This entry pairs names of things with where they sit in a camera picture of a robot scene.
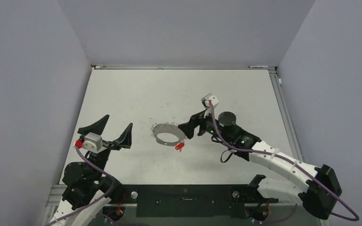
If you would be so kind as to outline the silver key with red tag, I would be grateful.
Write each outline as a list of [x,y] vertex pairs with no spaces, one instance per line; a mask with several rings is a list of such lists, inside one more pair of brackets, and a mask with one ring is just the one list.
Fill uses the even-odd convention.
[[185,146],[185,143],[184,143],[184,142],[180,142],[179,144],[177,144],[177,145],[175,146],[175,150],[181,152],[184,146]]

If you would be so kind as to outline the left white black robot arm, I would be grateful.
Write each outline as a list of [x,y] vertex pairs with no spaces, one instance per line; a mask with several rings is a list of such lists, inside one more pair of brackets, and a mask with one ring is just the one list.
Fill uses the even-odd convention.
[[62,182],[66,188],[49,226],[86,226],[106,204],[126,200],[122,183],[104,169],[112,151],[131,147],[133,123],[117,139],[105,141],[102,134],[108,120],[107,114],[78,129],[74,148],[82,161],[65,166]]

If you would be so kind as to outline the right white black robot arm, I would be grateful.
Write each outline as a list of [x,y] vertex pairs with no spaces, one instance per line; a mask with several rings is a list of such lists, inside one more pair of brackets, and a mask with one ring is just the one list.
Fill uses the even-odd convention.
[[246,161],[262,165],[285,178],[285,181],[259,183],[248,187],[248,197],[258,202],[262,198],[286,199],[302,204],[312,216],[327,220],[342,194],[333,168],[304,163],[270,146],[264,140],[247,132],[236,124],[236,115],[222,112],[217,118],[209,110],[190,117],[178,125],[187,139],[192,139],[195,129],[198,135],[211,134],[214,140],[226,146],[232,153]]

